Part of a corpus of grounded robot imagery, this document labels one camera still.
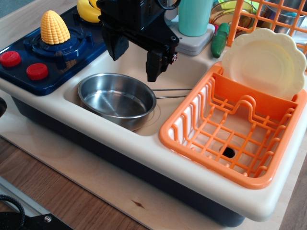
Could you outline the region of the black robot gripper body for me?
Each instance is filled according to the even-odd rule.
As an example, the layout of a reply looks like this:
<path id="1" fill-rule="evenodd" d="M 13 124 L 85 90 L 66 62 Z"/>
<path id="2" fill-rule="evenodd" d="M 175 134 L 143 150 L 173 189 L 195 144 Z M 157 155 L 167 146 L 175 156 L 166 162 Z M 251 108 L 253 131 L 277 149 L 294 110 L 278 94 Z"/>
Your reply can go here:
<path id="1" fill-rule="evenodd" d="M 165 22 L 165 13 L 175 10 L 179 0 L 98 0 L 96 4 L 101 29 L 121 33 L 147 51 L 179 44 Z"/>

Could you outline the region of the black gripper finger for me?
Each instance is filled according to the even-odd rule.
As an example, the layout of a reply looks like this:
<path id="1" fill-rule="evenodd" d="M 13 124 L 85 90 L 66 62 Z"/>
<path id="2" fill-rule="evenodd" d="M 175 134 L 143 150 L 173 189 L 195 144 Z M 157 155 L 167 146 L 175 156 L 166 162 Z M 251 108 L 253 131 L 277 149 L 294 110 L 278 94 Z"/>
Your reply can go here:
<path id="1" fill-rule="evenodd" d="M 156 47 L 147 53 L 146 74 L 148 82 L 155 82 L 162 72 L 166 72 L 168 65 L 177 60 L 175 46 Z"/>
<path id="2" fill-rule="evenodd" d="M 114 61 L 118 60 L 129 48 L 129 40 L 121 33 L 102 29 L 102 36 L 109 55 Z"/>

